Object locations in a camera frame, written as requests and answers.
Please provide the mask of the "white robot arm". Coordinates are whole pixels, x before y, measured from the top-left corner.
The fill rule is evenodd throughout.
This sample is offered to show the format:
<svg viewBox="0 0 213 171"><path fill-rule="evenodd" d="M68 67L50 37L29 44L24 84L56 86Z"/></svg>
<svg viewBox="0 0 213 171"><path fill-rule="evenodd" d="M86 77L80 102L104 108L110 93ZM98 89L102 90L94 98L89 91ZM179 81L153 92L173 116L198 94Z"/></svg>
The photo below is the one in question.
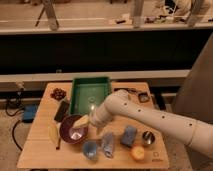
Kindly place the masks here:
<svg viewBox="0 0 213 171"><path fill-rule="evenodd" d="M213 159L213 125L206 122L140 106L129 99L125 90L113 92L89 115L74 122L74 128L92 124L105 127L116 116L136 120L162 133L168 134L183 144Z"/></svg>

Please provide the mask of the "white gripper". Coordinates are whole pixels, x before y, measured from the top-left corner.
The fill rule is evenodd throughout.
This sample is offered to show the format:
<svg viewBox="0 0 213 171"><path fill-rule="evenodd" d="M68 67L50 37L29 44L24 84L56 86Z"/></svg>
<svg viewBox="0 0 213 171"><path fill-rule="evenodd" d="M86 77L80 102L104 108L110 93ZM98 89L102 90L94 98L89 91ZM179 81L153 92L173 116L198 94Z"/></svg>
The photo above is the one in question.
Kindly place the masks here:
<svg viewBox="0 0 213 171"><path fill-rule="evenodd" d="M107 112L102 108L95 108L90 114L84 115L74 122L73 128L78 129L86 127L91 123L93 126L100 128L107 124Z"/></svg>

